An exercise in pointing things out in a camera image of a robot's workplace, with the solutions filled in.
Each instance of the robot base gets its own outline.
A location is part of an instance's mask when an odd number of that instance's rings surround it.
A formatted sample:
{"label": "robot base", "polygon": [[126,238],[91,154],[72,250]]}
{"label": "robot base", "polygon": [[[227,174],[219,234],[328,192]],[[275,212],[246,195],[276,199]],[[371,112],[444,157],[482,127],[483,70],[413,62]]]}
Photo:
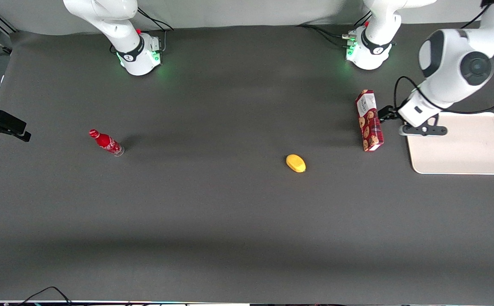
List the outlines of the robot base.
{"label": "robot base", "polygon": [[[361,37],[362,32],[366,29],[366,27],[361,26],[353,31],[349,31],[349,35],[356,35],[356,37]],[[362,43],[362,40],[359,39],[357,45],[354,49],[348,49],[345,59],[353,62],[358,68],[364,70],[373,70],[375,68],[379,68],[381,64],[388,58],[388,53],[391,49],[392,45],[390,45],[386,50],[381,52],[381,54],[371,54],[370,50]]]}
{"label": "robot base", "polygon": [[144,48],[134,62],[126,62],[117,54],[120,64],[126,68],[128,73],[134,76],[146,75],[161,64],[160,40],[158,37],[152,37],[146,33],[141,33],[140,37],[144,40]]}

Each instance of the white tray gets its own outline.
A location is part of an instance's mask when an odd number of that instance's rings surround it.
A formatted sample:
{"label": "white tray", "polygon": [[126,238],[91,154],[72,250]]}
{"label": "white tray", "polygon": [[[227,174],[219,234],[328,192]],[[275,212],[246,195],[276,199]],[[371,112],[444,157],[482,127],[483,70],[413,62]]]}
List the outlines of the white tray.
{"label": "white tray", "polygon": [[494,113],[441,112],[441,137],[407,136],[413,169],[420,174],[493,174]]}

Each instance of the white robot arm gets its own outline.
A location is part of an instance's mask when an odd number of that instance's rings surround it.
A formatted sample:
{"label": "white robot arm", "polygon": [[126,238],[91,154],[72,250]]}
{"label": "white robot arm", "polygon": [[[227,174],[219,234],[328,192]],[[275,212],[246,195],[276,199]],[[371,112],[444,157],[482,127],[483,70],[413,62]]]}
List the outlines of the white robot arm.
{"label": "white robot arm", "polygon": [[347,52],[346,60],[359,68],[373,70],[381,66],[388,58],[391,41],[402,24],[402,17],[396,10],[418,8],[434,3],[436,0],[364,0],[371,10],[369,25],[361,25],[344,38],[355,37],[356,43]]}
{"label": "white robot arm", "polygon": [[493,75],[493,57],[494,4],[490,4],[479,29],[441,29],[424,42],[418,53],[426,78],[418,86],[422,93],[412,91],[398,114],[412,127],[425,124],[481,89]]}
{"label": "white robot arm", "polygon": [[64,0],[64,5],[107,36],[130,74],[145,75],[160,64],[159,39],[138,33],[129,20],[138,11],[137,0]]}

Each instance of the cable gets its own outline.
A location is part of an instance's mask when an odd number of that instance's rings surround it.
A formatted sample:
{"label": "cable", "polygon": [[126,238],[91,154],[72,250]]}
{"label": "cable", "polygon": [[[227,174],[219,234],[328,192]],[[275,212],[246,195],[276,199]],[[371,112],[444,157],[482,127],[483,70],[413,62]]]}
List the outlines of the cable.
{"label": "cable", "polygon": [[463,29],[463,28],[469,26],[470,24],[474,23],[481,15],[484,14],[484,12],[486,12],[486,10],[489,8],[489,6],[490,6],[490,4],[487,4],[485,6],[485,8],[483,8],[483,10],[479,13],[479,15],[475,16],[475,18],[473,18],[472,20],[470,20],[469,23],[466,23],[465,25],[463,25],[462,27],[460,27],[460,29]]}
{"label": "cable", "polygon": [[321,27],[317,27],[316,25],[307,25],[307,24],[303,23],[301,25],[297,25],[296,27],[308,28],[308,29],[313,29],[313,30],[317,30],[317,31],[322,31],[323,33],[325,33],[328,36],[341,38],[341,35],[334,34],[334,33],[330,32],[330,31],[327,31],[327,30],[325,30],[325,29],[323,29]]}
{"label": "cable", "polygon": [[173,29],[173,27],[171,27],[171,25],[168,25],[167,23],[164,23],[164,21],[160,21],[158,19],[154,19],[153,17],[150,17],[146,12],[144,12],[141,8],[138,8],[138,11],[140,12],[140,14],[142,14],[143,16],[145,16],[146,18],[150,19],[150,21],[152,21],[155,25],[157,25],[160,29],[162,29],[162,31],[164,32],[164,45],[162,47],[162,50],[160,50],[159,52],[163,52],[166,50],[166,47],[167,47],[167,32],[169,30],[166,30],[164,29],[159,23],[162,23],[164,25],[166,25],[167,27],[169,27],[169,29],[171,29],[172,31],[175,31],[175,29]]}
{"label": "cable", "polygon": [[371,13],[371,11],[368,11],[368,12],[366,13],[366,15],[364,15],[364,16],[363,16],[362,18],[360,18],[357,22],[355,22],[353,26],[354,26],[354,27],[355,27],[355,26],[357,26],[357,25],[358,25],[358,23],[360,23],[360,22],[362,21],[362,19],[364,19],[365,17],[367,17],[367,15],[369,15],[370,13]]}
{"label": "cable", "polygon": [[[163,23],[164,25],[166,25],[169,29],[171,29],[172,31],[175,31],[175,29],[173,29],[173,27],[171,27],[171,25],[168,25],[167,23],[164,23],[164,21],[161,21],[161,20],[158,20],[158,19],[154,19],[153,17],[150,17],[146,12],[144,12],[141,8],[138,8],[138,11],[143,15],[145,16],[146,18],[150,19],[153,21],[153,23]],[[165,31],[162,26],[158,25],[162,31]]]}
{"label": "cable", "polygon": [[418,88],[418,85],[415,83],[415,81],[413,81],[412,79],[410,79],[409,77],[406,77],[406,76],[401,76],[398,78],[398,80],[396,80],[396,84],[394,85],[394,108],[396,110],[396,112],[402,108],[402,106],[404,105],[404,103],[402,103],[402,105],[400,105],[400,107],[396,107],[396,89],[398,88],[398,83],[400,82],[400,80],[402,79],[406,79],[408,80],[411,85],[413,85],[415,87],[415,89],[418,91],[418,93],[420,93],[420,95],[422,95],[422,97],[426,100],[426,102],[430,103],[433,107],[435,108],[439,108],[439,110],[443,111],[443,112],[447,112],[447,113],[453,113],[453,114],[462,114],[462,115],[471,115],[471,114],[480,114],[480,113],[484,113],[484,112],[489,112],[491,110],[494,110],[494,105],[489,107],[489,108],[485,108],[484,110],[476,110],[476,111],[473,111],[473,112],[462,112],[462,111],[459,111],[459,110],[448,110],[446,108],[443,108],[443,107],[440,107],[436,104],[434,104],[433,102],[430,101],[430,99],[428,99],[426,97],[426,95]]}
{"label": "cable", "polygon": [[311,27],[309,27],[309,28],[310,28],[310,29],[315,30],[317,33],[319,33],[320,35],[322,35],[322,37],[324,37],[324,39],[326,39],[326,40],[327,40],[328,42],[330,42],[332,45],[334,45],[334,46],[336,46],[336,47],[340,47],[340,48],[342,47],[340,44],[336,43],[335,41],[332,41],[332,40],[330,39],[330,37],[327,37],[323,31],[320,31],[320,30],[318,30],[318,29],[311,28]]}
{"label": "cable", "polygon": [[162,50],[160,50],[160,52],[163,52],[166,50],[166,45],[167,45],[166,40],[167,40],[167,31],[164,31],[164,46],[163,46]]}
{"label": "cable", "polygon": [[67,297],[67,296],[66,296],[66,295],[65,295],[62,291],[60,291],[60,289],[58,289],[58,288],[56,288],[56,287],[54,287],[54,286],[46,287],[45,289],[43,289],[43,290],[39,291],[38,293],[30,295],[30,296],[29,296],[26,300],[24,300],[23,302],[21,302],[21,303],[19,303],[19,304],[17,304],[17,305],[23,305],[23,304],[26,304],[26,302],[27,302],[28,300],[31,300],[31,298],[33,298],[34,296],[36,296],[36,295],[38,295],[38,294],[41,294],[41,293],[43,293],[43,292],[47,291],[48,289],[54,289],[54,290],[58,291],[58,293],[59,293],[60,295],[62,295],[62,297],[64,298],[64,300],[66,300],[66,303],[68,304],[68,306],[71,306],[71,300],[70,300],[70,299],[69,299],[69,298],[68,298],[68,297]]}
{"label": "cable", "polygon": [[368,20],[371,18],[371,16],[373,16],[372,12],[368,12],[368,13],[369,13],[370,15],[369,15],[369,16],[367,16],[367,18],[366,18],[366,19],[364,19],[364,18],[362,17],[360,20],[358,20],[358,21],[361,21],[361,23],[359,23],[359,25],[363,25],[364,23],[366,23],[366,21],[368,21]]}

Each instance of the red coca-cola bottle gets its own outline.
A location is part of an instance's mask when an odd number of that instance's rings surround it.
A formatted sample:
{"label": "red coca-cola bottle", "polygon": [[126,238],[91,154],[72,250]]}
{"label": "red coca-cola bottle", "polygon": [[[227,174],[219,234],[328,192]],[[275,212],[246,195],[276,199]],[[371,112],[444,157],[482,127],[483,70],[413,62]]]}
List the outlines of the red coca-cola bottle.
{"label": "red coca-cola bottle", "polygon": [[96,143],[105,151],[113,153],[115,156],[120,156],[124,153],[124,147],[117,143],[107,134],[101,134],[97,130],[90,130],[90,137],[95,138]]}

